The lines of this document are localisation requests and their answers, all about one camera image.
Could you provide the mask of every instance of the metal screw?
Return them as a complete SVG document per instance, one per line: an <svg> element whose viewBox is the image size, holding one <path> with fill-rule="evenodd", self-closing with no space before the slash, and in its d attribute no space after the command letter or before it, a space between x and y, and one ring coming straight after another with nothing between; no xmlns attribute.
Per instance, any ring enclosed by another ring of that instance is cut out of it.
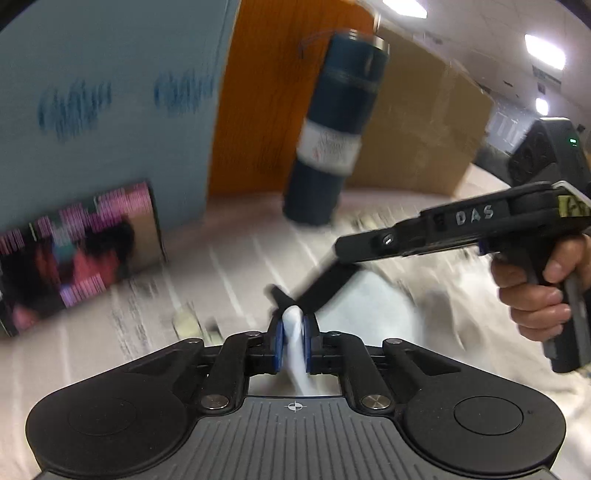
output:
<svg viewBox="0 0 591 480"><path fill-rule="evenodd" d="M208 410L219 410L220 408L227 407L230 401L223 395L205 395L201 399L201 406Z"/></svg>
<svg viewBox="0 0 591 480"><path fill-rule="evenodd" d="M386 235L384 235L384 237L382 238L382 243L384 245L389 245L392 242L394 242L394 235L391 233L387 233Z"/></svg>
<svg viewBox="0 0 591 480"><path fill-rule="evenodd" d="M392 402L383 395L367 395L361 399L361 403L371 410L383 410L388 408Z"/></svg>

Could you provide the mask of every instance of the cardboard box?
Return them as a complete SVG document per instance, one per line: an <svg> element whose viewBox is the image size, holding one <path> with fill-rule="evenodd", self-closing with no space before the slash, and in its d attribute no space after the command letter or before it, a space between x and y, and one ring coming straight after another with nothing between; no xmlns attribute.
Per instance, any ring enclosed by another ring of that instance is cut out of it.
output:
<svg viewBox="0 0 591 480"><path fill-rule="evenodd" d="M466 74L380 28L390 60L349 187L452 195L475 157L493 100Z"/></svg>

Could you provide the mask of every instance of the human hand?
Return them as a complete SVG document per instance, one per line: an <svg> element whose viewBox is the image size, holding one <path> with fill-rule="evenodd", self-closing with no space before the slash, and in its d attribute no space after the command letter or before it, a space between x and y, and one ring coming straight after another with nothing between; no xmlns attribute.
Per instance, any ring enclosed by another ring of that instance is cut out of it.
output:
<svg viewBox="0 0 591 480"><path fill-rule="evenodd" d="M591 238L578 235L557 243L546 268L544 279L551 284L562 282L576 270L583 291L591 287ZM556 287L528 284L525 271L495 258L491 273L499 286L499 299L511 307L511 318L520 334L537 342L549 340L562 332L570 319L570 307L562 303L562 292Z"/></svg>

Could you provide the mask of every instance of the finger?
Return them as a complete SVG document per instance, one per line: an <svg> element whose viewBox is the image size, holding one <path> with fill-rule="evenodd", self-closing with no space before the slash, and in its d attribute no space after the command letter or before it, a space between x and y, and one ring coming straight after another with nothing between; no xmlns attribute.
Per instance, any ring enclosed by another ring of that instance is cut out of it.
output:
<svg viewBox="0 0 591 480"><path fill-rule="evenodd" d="M552 305L536 312L524 312L523 310L511 309L511 318L518 325L546 329L560 325L570 319L570 307L564 303Z"/></svg>
<svg viewBox="0 0 591 480"><path fill-rule="evenodd" d="M499 289L501 302L526 312L535 312L550 305L556 305L562 301L562 297L562 292L556 287L543 287L530 283Z"/></svg>
<svg viewBox="0 0 591 480"><path fill-rule="evenodd" d="M520 334L534 342L545 342L546 340L550 340L562 333L562 325L556 325L555 327L545 329L527 328L523 325L518 325L517 328L519 329Z"/></svg>
<svg viewBox="0 0 591 480"><path fill-rule="evenodd" d="M514 287L527 281L525 270L494 258L491 262L491 273L495 283L501 288Z"/></svg>
<svg viewBox="0 0 591 480"><path fill-rule="evenodd" d="M570 237L558 242L544 269L543 275L545 280L549 283L563 281L583 260L585 246L586 243L583 235Z"/></svg>

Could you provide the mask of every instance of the white label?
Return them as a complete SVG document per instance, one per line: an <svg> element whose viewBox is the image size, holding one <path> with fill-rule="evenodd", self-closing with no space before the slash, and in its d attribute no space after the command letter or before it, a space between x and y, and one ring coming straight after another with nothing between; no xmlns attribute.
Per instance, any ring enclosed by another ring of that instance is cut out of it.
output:
<svg viewBox="0 0 591 480"><path fill-rule="evenodd" d="M345 134L306 119L297 154L310 167L344 176L353 171L360 148L361 135Z"/></svg>

